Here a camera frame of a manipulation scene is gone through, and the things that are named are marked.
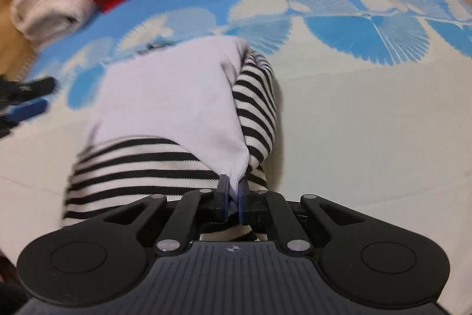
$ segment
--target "blue leaf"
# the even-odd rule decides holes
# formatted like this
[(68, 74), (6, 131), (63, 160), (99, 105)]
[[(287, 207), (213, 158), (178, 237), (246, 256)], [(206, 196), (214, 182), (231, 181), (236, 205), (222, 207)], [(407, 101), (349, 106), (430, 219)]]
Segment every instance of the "blue leaf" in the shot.
[(429, 39), (419, 21), (405, 14), (383, 17), (304, 17), (310, 31), (338, 51), (372, 63), (421, 60)]
[(68, 106), (72, 110), (79, 110), (91, 104), (103, 75), (105, 67), (101, 64), (79, 72), (68, 92)]
[(244, 38), (252, 48), (263, 53), (272, 54), (284, 45), (290, 32), (290, 21), (252, 22), (244, 26), (234, 27), (225, 32)]
[(429, 20), (427, 22), (452, 47), (472, 57), (472, 27), (470, 25), (460, 28), (454, 23)]

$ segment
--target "black and white striped fabric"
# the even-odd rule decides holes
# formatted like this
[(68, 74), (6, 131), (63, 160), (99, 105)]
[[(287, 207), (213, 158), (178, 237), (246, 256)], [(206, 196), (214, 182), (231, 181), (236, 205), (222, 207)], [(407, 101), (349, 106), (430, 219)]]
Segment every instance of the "black and white striped fabric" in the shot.
[[(251, 190), (267, 188), (261, 163), (272, 151), (277, 110), (273, 71), (262, 55), (248, 51), (233, 86), (235, 108), (250, 153)], [(177, 200), (194, 189), (215, 189), (219, 175), (179, 144), (156, 137), (117, 138), (79, 154), (65, 194), (63, 225), (71, 225), (152, 194)], [(205, 227), (205, 240), (256, 240), (237, 216)]]

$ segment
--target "silver screw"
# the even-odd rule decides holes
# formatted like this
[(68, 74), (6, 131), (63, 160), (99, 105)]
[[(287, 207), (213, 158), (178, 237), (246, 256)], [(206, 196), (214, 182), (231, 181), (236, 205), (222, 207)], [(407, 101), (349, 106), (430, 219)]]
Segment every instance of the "silver screw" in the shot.
[(303, 252), (308, 250), (311, 244), (303, 239), (294, 239), (287, 243), (287, 248), (292, 251)]
[(157, 242), (157, 248), (161, 251), (175, 251), (180, 247), (180, 242), (175, 239), (162, 239)]

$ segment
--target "rolled white towel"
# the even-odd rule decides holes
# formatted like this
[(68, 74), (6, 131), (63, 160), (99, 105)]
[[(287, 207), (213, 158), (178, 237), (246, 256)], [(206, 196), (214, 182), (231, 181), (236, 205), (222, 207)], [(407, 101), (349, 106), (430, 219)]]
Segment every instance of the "rolled white towel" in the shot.
[(45, 0), (28, 11), (17, 29), (28, 40), (44, 43), (78, 30), (96, 9), (93, 0)]

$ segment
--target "blue fabric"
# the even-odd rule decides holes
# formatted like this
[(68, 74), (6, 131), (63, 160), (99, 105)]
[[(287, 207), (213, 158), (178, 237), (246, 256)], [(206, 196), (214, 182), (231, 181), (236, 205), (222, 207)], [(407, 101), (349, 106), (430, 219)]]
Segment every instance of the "blue fabric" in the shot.
[(449, 44), (472, 55), (470, 28), (451, 23), (455, 17), (445, 0), (396, 0), (391, 7), (382, 0), (127, 0), (45, 48), (30, 78), (57, 76), (69, 108), (83, 108), (93, 101), (106, 66), (146, 43), (222, 33), (244, 37), (270, 55), (287, 41), (297, 16), (319, 40), (353, 60), (389, 65), (421, 60), (430, 39), (418, 17), (430, 18), (428, 24)]

